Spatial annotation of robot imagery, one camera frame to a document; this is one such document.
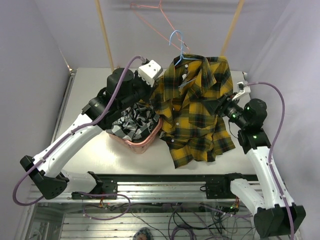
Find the pink plastic laundry basket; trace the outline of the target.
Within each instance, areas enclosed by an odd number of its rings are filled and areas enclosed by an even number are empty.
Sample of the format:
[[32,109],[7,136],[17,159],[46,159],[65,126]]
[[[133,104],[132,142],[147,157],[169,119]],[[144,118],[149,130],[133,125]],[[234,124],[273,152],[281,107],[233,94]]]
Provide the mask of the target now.
[[124,140],[122,138],[119,138],[113,134],[109,134],[109,137],[115,140],[116,142],[118,142],[119,144],[121,144],[122,146],[124,146],[125,148],[131,150],[135,154],[143,154],[155,140],[157,134],[160,132],[160,129],[162,128],[162,125],[163,125],[163,121],[160,118],[158,120],[156,127],[151,132],[151,134],[141,142],[131,142],[129,140]]

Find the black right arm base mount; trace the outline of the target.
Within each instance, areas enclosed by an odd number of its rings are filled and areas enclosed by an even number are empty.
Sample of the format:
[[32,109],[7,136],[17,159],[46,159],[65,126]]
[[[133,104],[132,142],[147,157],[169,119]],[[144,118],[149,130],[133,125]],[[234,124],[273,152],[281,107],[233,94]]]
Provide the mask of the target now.
[[254,175],[242,173],[228,173],[224,175],[215,175],[207,180],[203,186],[199,188],[204,192],[207,199],[235,199],[236,196],[231,192],[231,181],[236,179],[246,179],[253,181],[256,179]]

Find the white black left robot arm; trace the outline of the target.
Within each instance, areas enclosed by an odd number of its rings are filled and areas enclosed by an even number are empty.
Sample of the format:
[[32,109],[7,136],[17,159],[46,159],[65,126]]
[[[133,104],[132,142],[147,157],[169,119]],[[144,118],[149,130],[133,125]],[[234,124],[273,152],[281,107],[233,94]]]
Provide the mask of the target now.
[[41,199],[52,200],[62,193],[70,193],[73,199],[83,199],[85,195],[96,199],[102,194],[115,193],[93,171],[75,173],[64,170],[64,166],[91,139],[110,129],[122,112],[140,100],[148,100],[162,71],[162,67],[151,63],[136,71],[115,69],[107,77],[106,87],[82,108],[60,137],[42,152],[20,160],[40,191]]

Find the yellow green plaid shirt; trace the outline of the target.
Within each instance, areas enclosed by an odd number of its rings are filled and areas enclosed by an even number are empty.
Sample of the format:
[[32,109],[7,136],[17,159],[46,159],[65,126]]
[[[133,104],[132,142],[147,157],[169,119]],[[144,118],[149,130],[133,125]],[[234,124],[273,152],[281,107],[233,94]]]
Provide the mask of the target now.
[[166,142],[175,168],[192,160],[214,162],[235,145],[224,119],[210,115],[204,100],[233,93],[227,58],[187,55],[176,57],[156,81],[149,103],[162,118],[161,139]]

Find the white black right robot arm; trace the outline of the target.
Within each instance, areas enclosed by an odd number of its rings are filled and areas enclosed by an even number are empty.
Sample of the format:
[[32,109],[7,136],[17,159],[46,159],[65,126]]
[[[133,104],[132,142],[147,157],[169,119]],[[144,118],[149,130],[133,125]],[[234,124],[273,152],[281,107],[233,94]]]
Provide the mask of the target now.
[[239,173],[230,173],[220,186],[226,198],[237,196],[253,215],[253,224],[261,238],[289,235],[291,239],[306,217],[302,205],[296,205],[283,183],[272,154],[272,145],[263,130],[267,105],[251,99],[244,107],[232,95],[223,95],[202,104],[210,115],[227,117],[239,127],[237,140],[255,170],[262,193],[259,194]]

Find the black white checked shirt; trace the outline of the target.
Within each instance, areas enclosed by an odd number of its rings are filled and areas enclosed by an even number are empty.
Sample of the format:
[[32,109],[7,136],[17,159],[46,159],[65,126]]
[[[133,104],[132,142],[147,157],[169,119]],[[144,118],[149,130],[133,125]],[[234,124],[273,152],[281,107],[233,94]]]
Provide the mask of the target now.
[[137,102],[122,111],[121,117],[106,132],[132,143],[140,143],[151,135],[159,119],[152,106]]

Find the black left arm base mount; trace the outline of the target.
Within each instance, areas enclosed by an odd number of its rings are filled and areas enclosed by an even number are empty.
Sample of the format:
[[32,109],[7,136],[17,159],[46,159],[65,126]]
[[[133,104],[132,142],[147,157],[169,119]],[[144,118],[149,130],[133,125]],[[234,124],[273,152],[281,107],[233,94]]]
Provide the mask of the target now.
[[118,184],[110,178],[101,179],[93,171],[87,172],[92,179],[94,179],[94,187],[91,191],[75,191],[72,192],[71,198],[73,200],[94,200],[104,198],[107,200],[115,200],[116,194],[118,193]]

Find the wooden clothes rack frame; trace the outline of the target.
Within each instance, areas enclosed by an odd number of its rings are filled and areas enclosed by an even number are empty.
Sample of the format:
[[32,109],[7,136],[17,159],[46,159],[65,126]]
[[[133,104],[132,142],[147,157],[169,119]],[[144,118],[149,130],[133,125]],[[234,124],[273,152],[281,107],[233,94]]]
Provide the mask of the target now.
[[[107,53],[107,57],[108,57],[108,60],[109,60],[109,64],[110,64],[110,68],[111,70],[114,70],[115,69],[115,66],[114,66],[114,61],[113,61],[113,57],[112,57],[112,52],[111,52],[111,47],[110,47],[110,43],[109,43],[109,40],[108,40],[108,34],[107,34],[107,29],[106,29],[106,24],[105,24],[105,21],[104,21],[104,17],[103,17],[103,12],[102,12],[102,8],[101,8],[101,3],[99,0],[95,0],[94,1],[95,3],[95,7],[96,7],[96,11],[97,11],[97,15],[98,15],[98,19],[99,19],[99,24],[100,24],[100,29],[101,29],[101,33],[102,33],[102,36],[103,36],[103,40],[104,40],[104,45],[105,45],[105,49],[106,49],[106,53]],[[233,35],[233,32],[235,30],[235,27],[237,25],[237,22],[238,22],[238,19],[239,19],[239,16],[242,12],[242,9],[243,9],[243,6],[245,4],[245,1],[244,0],[239,0],[238,1],[238,4],[237,4],[237,7],[236,7],[236,10],[235,10],[235,13],[233,15],[233,18],[232,18],[232,21],[231,21],[231,24],[229,26],[229,29],[228,29],[228,33],[225,37],[225,40],[224,40],[224,43],[223,43],[223,46],[221,48],[221,51],[220,51],[220,56],[224,56],[227,49],[228,49],[228,46],[229,46],[229,42],[230,42],[230,39]],[[130,9],[133,10],[134,14],[136,16],[138,16],[145,24],[147,24],[153,31],[155,31],[158,35],[160,35],[163,39],[165,39],[168,43],[169,43],[169,39],[167,39],[164,35],[162,35],[158,30],[156,30],[148,21],[146,21],[142,16],[140,16],[138,13],[136,13],[136,9],[140,9],[140,8],[147,8],[147,9],[159,9],[160,12],[162,13],[162,15],[164,16],[165,20],[168,22],[168,24],[170,25],[170,27],[172,28],[173,31],[175,31],[176,29],[174,28],[174,26],[172,25],[171,21],[168,19],[168,16],[165,14],[165,12],[163,11],[163,1],[162,0],[159,0],[158,1],[158,5],[155,6],[155,5],[141,5],[141,4],[136,4],[136,3],[131,3],[130,4]],[[179,49],[180,51],[180,47],[177,47],[175,44],[172,43],[172,45]],[[185,46],[188,50],[188,52],[190,52],[190,48],[186,45]]]

